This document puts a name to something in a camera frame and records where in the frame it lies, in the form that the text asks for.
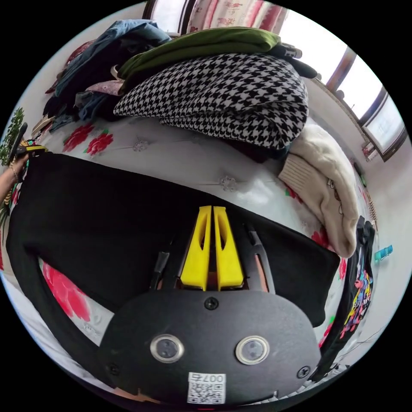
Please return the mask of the person's left hand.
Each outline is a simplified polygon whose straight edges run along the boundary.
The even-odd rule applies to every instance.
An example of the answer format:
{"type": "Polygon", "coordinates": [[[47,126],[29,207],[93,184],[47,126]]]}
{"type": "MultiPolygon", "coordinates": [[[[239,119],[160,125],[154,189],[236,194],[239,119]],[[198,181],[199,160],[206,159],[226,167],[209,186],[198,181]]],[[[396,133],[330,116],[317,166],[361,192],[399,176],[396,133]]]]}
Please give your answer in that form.
{"type": "Polygon", "coordinates": [[[18,182],[21,171],[25,167],[28,161],[28,158],[29,156],[25,155],[25,156],[17,158],[10,164],[7,171],[11,173],[11,183],[18,182]]]}

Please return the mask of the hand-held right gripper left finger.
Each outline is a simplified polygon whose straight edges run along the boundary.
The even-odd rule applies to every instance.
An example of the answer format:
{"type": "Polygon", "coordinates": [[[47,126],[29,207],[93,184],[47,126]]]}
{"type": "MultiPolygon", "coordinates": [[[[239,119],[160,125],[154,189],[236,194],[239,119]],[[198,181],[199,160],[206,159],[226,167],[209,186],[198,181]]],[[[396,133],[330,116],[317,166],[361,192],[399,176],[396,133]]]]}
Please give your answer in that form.
{"type": "Polygon", "coordinates": [[[180,275],[184,287],[206,290],[209,273],[212,207],[199,208],[180,275]]]}

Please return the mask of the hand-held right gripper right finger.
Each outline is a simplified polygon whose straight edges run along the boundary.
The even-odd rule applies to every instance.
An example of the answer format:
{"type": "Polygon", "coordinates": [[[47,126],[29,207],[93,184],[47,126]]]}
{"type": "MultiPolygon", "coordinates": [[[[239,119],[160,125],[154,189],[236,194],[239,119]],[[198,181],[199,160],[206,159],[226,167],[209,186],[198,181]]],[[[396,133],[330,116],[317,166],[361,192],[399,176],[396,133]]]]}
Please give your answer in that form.
{"type": "Polygon", "coordinates": [[[219,291],[243,286],[243,271],[226,208],[213,207],[217,287],[219,291]]]}

